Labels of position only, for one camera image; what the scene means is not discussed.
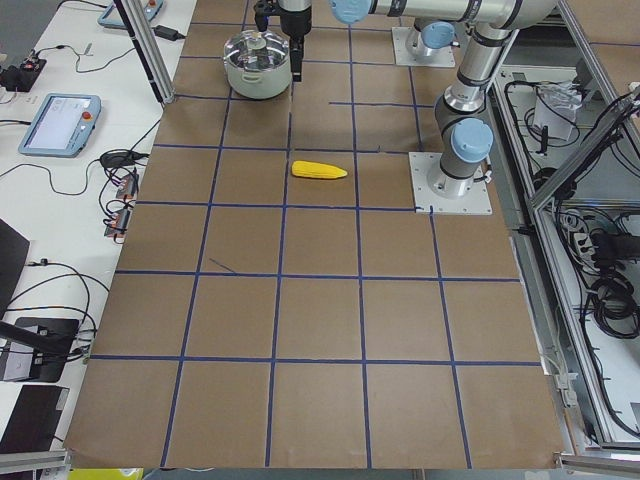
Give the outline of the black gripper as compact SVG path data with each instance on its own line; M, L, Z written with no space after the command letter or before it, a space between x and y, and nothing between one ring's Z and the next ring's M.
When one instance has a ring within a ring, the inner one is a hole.
M312 25L311 0L278 0L282 31L291 37L291 74L293 82L302 81L304 37Z

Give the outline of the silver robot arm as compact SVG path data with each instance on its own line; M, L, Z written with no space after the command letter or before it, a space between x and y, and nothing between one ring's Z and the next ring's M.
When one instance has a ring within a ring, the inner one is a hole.
M414 39L410 47L418 57L430 57L447 47L459 47L455 27L444 20L415 18L413 23Z
M352 25L369 15L412 16L469 22L471 38L456 79L435 105L444 152L427 174L438 196L458 199L474 183L474 174L492 147L493 133L474 117L485 104L491 78L509 51L512 35L544 19L555 1L331 1L339 22Z

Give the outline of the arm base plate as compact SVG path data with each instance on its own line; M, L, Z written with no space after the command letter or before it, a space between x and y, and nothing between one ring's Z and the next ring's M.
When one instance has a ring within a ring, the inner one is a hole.
M393 27L392 40L396 65L434 68L455 66L452 51L455 29L450 23L434 22L421 30Z
M421 214L488 216L493 213L480 166L468 179L447 176L438 152L410 152L409 164L414 209Z

